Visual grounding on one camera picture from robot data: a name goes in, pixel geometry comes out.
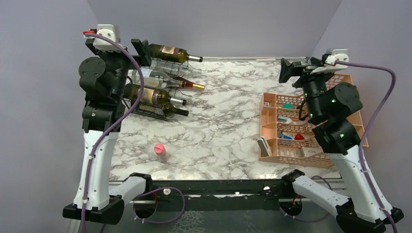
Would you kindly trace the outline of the clear glass wine bottle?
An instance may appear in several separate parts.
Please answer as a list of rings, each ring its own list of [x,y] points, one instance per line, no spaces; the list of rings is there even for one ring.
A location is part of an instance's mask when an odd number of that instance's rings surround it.
[[[186,82],[173,79],[165,72],[151,68],[141,68],[144,86],[147,88],[164,89],[167,87],[185,88]]]

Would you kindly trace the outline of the green wine bottle tan label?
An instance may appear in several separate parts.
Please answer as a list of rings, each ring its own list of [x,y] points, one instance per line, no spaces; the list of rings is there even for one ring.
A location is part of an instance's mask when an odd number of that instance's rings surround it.
[[[125,86],[123,97],[130,100],[137,100],[140,91],[140,85],[129,83]],[[163,106],[167,103],[178,104],[183,106],[186,106],[187,104],[186,100],[172,97],[167,91],[151,89],[146,87],[143,89],[140,102],[159,106]]]

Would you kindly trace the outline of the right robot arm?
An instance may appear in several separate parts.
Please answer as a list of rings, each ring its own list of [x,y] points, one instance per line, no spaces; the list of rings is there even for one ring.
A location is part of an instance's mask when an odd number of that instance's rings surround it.
[[[280,192],[291,198],[303,196],[329,212],[346,233],[383,233],[404,214],[393,207],[380,191],[363,154],[365,136],[359,136],[348,117],[362,108],[357,88],[339,83],[327,89],[326,82],[350,66],[345,54],[327,54],[302,65],[281,59],[279,82],[298,77],[294,88],[302,88],[313,133],[338,171],[350,196],[340,195],[312,180],[300,170],[282,177]]]

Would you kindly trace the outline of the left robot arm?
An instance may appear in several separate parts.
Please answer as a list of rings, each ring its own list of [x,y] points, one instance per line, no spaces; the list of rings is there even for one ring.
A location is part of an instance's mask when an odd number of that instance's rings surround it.
[[[149,66],[151,58],[146,40],[132,39],[136,55],[121,45],[114,52],[98,49],[103,37],[89,34],[86,46],[93,56],[79,66],[79,85],[85,91],[82,112],[84,159],[79,187],[73,202],[63,209],[63,217],[101,224],[118,224],[126,203],[138,196],[152,195],[150,176],[131,174],[114,190],[109,189],[109,173],[114,146],[120,134],[121,122],[131,113],[122,103],[128,71]]]

